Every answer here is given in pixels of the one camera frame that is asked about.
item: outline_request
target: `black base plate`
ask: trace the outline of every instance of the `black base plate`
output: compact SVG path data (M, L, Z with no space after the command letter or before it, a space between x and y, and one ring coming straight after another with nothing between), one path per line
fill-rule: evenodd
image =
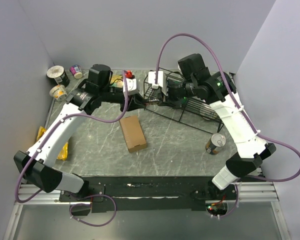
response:
M83 176L89 181L89 195L111 196L118 211L131 210L177 210L205 211L206 200L213 199L208 193L212 176ZM227 200L237 195L233 185L228 186ZM60 202L84 202L65 192ZM104 213L114 209L113 203L103 197L92 199L92 213Z

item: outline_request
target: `white cup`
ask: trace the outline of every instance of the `white cup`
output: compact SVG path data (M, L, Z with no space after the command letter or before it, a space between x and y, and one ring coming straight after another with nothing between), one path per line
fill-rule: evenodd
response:
M50 90L49 94L51 97L55 98L59 102L65 100L68 96L64 85L54 86Z

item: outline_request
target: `cable clip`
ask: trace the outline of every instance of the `cable clip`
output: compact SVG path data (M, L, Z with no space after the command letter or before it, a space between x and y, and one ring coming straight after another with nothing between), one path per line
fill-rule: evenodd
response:
M261 130L257 130L254 136L256 137L259 133L261 133Z
M245 106L244 106L244 105L241 105L241 107L238 108L237 112L242 112L244 109L245 109Z

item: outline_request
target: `tin can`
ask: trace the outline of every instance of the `tin can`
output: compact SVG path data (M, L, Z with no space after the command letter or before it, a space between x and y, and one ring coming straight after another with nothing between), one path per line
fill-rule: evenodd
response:
M50 67L49 70L46 72L48 78L54 79L58 85L68 86L70 80L65 72L63 66L53 66Z
M215 133L205 145L205 150L209 154L216 155L224 145L226 145L226 137L220 133Z
M70 67L70 72L72 73L75 79L80 79L83 76L81 67L79 65L73 65L72 67Z
M59 102L65 100L68 96L68 94L65 90L65 86L63 86L63 85L54 86L50 90L49 94L51 97L55 98Z

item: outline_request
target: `red object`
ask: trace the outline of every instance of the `red object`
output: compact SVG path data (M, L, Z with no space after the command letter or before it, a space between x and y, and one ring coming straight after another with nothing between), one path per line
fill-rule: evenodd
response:
M131 72L131 71L126 71L126 73L125 73L125 77L126 77L127 79L131 79L131 78L132 78L132 76L133 76L133 74L132 74L132 72Z

